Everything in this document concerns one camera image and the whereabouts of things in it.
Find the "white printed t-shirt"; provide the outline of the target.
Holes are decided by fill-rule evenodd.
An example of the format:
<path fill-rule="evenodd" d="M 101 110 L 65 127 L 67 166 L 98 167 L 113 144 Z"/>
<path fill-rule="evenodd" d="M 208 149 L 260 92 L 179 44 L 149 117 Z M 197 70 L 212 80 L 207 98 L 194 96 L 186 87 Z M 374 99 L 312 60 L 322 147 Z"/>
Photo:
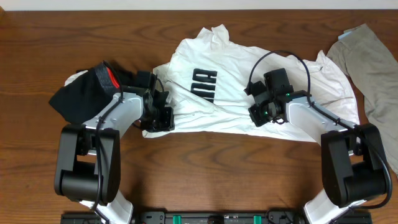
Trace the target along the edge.
<path fill-rule="evenodd" d="M 196 68 L 216 72 L 212 102 L 191 91 Z M 296 126 L 256 127 L 249 117 L 254 99 L 244 92 L 248 81 L 261 81 L 264 73 L 278 68 L 286 69 L 294 90 L 310 90 L 317 103 L 342 119 L 359 123 L 348 78 L 322 51 L 314 61 L 269 55 L 259 47 L 230 41 L 224 25 L 203 28 L 196 38 L 182 40 L 170 62 L 155 67 L 153 72 L 170 93 L 176 133 L 211 131 L 310 142 L 311 137 Z"/>

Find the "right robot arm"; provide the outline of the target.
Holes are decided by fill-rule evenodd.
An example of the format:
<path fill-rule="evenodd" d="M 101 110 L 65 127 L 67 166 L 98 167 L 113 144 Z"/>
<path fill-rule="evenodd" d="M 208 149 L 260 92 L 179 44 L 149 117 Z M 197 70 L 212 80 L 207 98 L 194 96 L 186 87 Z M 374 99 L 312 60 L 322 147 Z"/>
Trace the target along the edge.
<path fill-rule="evenodd" d="M 292 124 L 321 147 L 322 191 L 300 213 L 268 215 L 271 223 L 369 222 L 368 211 L 390 201 L 392 178 L 375 125 L 339 118 L 288 81 L 249 82 L 245 91 L 254 97 L 249 114 L 257 127 Z"/>

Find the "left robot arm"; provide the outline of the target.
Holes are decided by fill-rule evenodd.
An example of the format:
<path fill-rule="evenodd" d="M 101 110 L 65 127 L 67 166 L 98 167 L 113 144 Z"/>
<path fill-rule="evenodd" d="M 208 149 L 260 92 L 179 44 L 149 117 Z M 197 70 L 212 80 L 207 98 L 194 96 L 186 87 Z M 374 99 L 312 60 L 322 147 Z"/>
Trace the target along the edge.
<path fill-rule="evenodd" d="M 103 223 L 130 223 L 133 205 L 119 190 L 120 140 L 135 123 L 147 132 L 174 128 L 170 93 L 129 87 L 94 117 L 61 132 L 54 190 L 92 209 Z"/>

